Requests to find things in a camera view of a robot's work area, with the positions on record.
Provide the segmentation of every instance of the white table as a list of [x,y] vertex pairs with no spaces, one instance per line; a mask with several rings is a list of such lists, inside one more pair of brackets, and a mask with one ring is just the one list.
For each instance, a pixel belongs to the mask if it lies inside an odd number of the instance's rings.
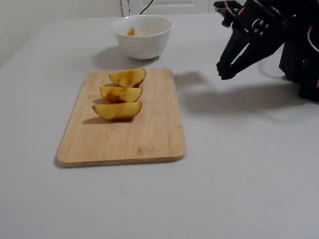
[[[319,106],[280,80],[280,54],[222,81],[231,34],[172,17],[164,54],[123,56],[113,18],[50,24],[0,71],[1,239],[317,239]],[[54,157],[84,76],[172,68],[187,157],[61,169]]]

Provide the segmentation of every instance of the door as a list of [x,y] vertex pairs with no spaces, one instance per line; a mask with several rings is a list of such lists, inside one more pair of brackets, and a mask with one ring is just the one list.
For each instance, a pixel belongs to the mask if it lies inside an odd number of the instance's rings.
[[[137,15],[150,0],[122,0],[123,16]],[[154,0],[144,14],[208,13],[210,0]]]

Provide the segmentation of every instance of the wooden cutting board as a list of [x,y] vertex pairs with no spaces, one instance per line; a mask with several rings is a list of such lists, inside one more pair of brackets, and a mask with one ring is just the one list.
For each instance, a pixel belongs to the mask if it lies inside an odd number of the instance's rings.
[[93,104],[106,104],[100,86],[111,71],[89,74],[80,89],[57,152],[63,167],[173,162],[185,155],[185,139],[172,71],[146,69],[138,101],[142,109],[131,122],[107,122]]

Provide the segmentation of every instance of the apple slice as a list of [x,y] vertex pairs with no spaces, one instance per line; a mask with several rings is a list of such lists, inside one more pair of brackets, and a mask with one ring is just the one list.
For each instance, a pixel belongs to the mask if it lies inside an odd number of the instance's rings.
[[135,102],[141,95],[141,88],[108,87],[100,88],[101,96],[109,102]]
[[130,28],[130,30],[128,31],[128,36],[135,36],[134,28]]
[[130,120],[136,116],[142,107],[141,102],[93,105],[93,110],[107,120]]
[[145,78],[143,68],[121,71],[109,75],[110,80],[118,86],[133,87],[141,83]]

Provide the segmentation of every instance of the black robot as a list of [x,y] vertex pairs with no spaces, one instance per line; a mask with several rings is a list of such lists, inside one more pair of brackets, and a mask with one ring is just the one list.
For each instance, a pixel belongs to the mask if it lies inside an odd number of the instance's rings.
[[223,80],[274,54],[284,44],[280,69],[300,85],[299,96],[319,101],[319,0],[247,0],[214,4],[233,34],[217,64]]

